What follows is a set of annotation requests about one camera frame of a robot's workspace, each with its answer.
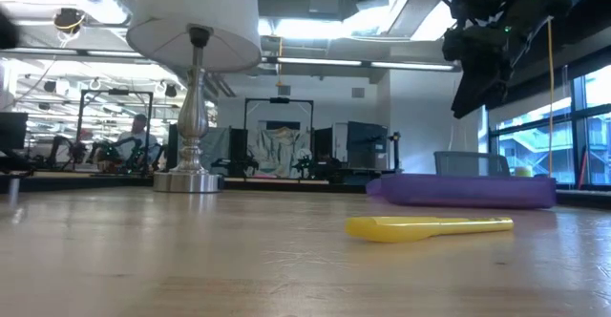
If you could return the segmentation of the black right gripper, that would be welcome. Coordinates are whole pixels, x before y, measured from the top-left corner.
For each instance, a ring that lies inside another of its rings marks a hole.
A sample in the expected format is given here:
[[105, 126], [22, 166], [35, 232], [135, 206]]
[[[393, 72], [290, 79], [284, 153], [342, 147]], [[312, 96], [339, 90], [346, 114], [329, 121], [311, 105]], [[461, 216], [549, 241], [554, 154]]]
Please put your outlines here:
[[[514, 48], [518, 26], [492, 25], [455, 27], [443, 35], [442, 53], [447, 61], [460, 61], [463, 75], [452, 104], [453, 116], [460, 119], [485, 105], [488, 110], [500, 106], [508, 95], [518, 53]], [[496, 64], [476, 64], [487, 59]]]

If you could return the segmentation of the purple plastic supply box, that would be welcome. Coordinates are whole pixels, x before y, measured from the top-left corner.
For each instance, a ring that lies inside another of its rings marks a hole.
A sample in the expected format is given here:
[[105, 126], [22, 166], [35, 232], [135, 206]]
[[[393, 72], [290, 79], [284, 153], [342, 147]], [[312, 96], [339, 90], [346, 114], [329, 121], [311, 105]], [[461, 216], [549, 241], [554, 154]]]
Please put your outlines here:
[[366, 191], [401, 206], [549, 209], [558, 201], [548, 178], [400, 174], [372, 180]]

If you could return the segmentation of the yellow highlighter pen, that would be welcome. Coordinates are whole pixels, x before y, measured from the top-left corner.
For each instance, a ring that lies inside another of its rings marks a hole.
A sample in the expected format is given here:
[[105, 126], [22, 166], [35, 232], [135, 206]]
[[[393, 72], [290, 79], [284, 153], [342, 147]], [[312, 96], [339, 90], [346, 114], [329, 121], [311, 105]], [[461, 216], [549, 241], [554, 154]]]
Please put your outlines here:
[[431, 237], [511, 231], [511, 218], [354, 217], [348, 218], [348, 235], [375, 243], [411, 243]]

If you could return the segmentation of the ceiling light strip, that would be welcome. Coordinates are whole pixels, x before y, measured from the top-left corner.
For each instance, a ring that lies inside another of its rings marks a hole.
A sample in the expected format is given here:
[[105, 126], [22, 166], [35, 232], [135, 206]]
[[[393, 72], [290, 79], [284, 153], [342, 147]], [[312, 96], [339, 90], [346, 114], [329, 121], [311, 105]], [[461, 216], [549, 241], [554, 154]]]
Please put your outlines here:
[[362, 61], [358, 61], [358, 60], [317, 59], [317, 58], [300, 58], [300, 57], [276, 57], [276, 62], [279, 64], [342, 66], [342, 67], [360, 67], [363, 64]]
[[451, 72], [455, 69], [453, 65], [412, 63], [412, 62], [371, 62], [372, 68], [405, 71], [439, 71]]

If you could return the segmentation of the grey white office chair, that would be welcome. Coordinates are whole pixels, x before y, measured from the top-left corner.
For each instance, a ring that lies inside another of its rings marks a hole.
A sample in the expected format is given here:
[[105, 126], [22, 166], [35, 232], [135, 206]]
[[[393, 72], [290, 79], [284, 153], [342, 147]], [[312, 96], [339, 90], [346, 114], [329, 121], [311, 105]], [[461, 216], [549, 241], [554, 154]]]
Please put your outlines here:
[[508, 161], [500, 155], [439, 151], [434, 152], [436, 174], [455, 177], [510, 177]]

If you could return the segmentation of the black monitor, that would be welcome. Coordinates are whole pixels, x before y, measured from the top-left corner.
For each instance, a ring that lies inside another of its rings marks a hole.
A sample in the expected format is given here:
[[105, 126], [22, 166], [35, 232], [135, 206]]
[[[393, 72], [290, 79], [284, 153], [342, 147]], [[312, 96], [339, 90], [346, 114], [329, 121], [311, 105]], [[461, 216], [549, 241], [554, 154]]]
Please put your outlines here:
[[379, 124], [348, 122], [347, 152], [350, 168], [379, 167], [379, 156], [387, 153], [388, 128]]

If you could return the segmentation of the silver table lamp white shade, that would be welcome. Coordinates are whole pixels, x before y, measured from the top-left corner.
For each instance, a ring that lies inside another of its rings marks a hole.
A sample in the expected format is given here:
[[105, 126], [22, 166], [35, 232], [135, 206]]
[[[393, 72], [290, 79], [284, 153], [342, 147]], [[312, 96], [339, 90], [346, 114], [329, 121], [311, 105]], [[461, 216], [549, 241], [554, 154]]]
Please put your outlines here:
[[235, 73], [262, 60], [258, 0], [137, 0], [126, 39], [133, 50], [187, 72], [179, 112], [178, 164], [154, 176], [163, 193], [220, 192], [220, 177], [200, 163], [200, 140], [208, 131], [204, 76]]

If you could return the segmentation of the person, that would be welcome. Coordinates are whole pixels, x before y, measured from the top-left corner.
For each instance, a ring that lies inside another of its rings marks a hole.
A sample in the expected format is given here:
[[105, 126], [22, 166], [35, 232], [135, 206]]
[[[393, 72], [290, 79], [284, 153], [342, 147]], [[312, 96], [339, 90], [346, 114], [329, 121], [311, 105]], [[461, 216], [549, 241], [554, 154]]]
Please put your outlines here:
[[116, 151], [121, 160], [126, 161], [135, 150], [148, 147], [147, 161], [152, 164], [159, 152], [158, 141], [154, 135], [147, 132], [148, 118], [144, 114], [134, 116], [131, 129], [123, 132], [116, 141]]

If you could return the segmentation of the black ceiling dome fixture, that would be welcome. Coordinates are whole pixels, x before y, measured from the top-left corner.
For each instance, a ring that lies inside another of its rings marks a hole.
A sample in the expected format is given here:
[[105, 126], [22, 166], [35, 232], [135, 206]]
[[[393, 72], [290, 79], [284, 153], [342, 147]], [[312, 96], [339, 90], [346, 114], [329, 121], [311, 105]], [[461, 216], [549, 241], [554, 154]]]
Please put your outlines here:
[[87, 14], [84, 11], [74, 8], [61, 8], [53, 18], [53, 25], [59, 32], [77, 35], [86, 18]]

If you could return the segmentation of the black station frame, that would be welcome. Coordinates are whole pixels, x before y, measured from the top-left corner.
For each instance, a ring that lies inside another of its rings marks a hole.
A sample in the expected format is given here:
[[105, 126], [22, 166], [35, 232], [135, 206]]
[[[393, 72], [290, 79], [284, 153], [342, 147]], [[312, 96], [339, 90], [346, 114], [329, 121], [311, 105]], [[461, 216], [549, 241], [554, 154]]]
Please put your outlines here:
[[[281, 97], [281, 96], [270, 97], [270, 98], [249, 98], [247, 97], [244, 100], [244, 105], [243, 105], [244, 110], [243, 110], [243, 117], [242, 117], [242, 128], [244, 130], [248, 129], [249, 115], [257, 109], [257, 107], [259, 106], [261, 102], [267, 102], [269, 104], [278, 104], [278, 105], [296, 104], [300, 108], [302, 108], [303, 104], [307, 104], [309, 106], [309, 111], [306, 112], [306, 114], [309, 116], [309, 126], [305, 129], [305, 133], [310, 138], [313, 138], [314, 101], [307, 100], [307, 99], [290, 99], [288, 97]], [[300, 129], [296, 121], [278, 121], [278, 120], [265, 121], [264, 128], [266, 130], [273, 130], [273, 131], [280, 130], [280, 129], [289, 129], [292, 131], [297, 131]]]
[[129, 89], [120, 89], [120, 88], [82, 90], [80, 92], [80, 99], [79, 99], [79, 104], [78, 104], [79, 110], [78, 110], [78, 115], [77, 115], [77, 129], [76, 129], [75, 142], [81, 143], [82, 123], [83, 123], [85, 108], [89, 106], [91, 103], [96, 104], [97, 98], [102, 94], [117, 95], [117, 96], [128, 96], [128, 95], [137, 95], [137, 96], [147, 95], [148, 96], [148, 102], [143, 102], [143, 105], [145, 107], [145, 110], [148, 112], [148, 115], [146, 117], [146, 125], [144, 127], [144, 130], [146, 131], [144, 156], [142, 158], [142, 166], [140, 167], [141, 169], [140, 174], [143, 177], [147, 176], [149, 174], [149, 161], [148, 161], [149, 148], [150, 148], [149, 136], [150, 136], [150, 131], [151, 131], [153, 100], [154, 100], [154, 96], [152, 92], [137, 92], [137, 91], [130, 91]]

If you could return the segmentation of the black aluminium table frame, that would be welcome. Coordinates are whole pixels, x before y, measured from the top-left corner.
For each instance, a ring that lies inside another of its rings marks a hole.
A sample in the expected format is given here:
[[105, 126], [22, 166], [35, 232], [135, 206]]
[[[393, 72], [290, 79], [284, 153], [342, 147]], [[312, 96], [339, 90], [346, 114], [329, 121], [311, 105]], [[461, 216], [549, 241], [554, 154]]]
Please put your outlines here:
[[[9, 192], [10, 181], [19, 179], [21, 192], [45, 192], [74, 189], [94, 189], [111, 187], [153, 187], [151, 178], [124, 177], [124, 176], [81, 176], [81, 177], [19, 177], [0, 175], [0, 194]], [[286, 191], [286, 192], [315, 192], [315, 193], [350, 193], [365, 194], [364, 186], [319, 184], [319, 183], [291, 183], [283, 182], [252, 182], [252, 181], [226, 181], [224, 186], [229, 190], [251, 191]], [[558, 190], [559, 204], [597, 204], [603, 208], [611, 207], [611, 192]]]

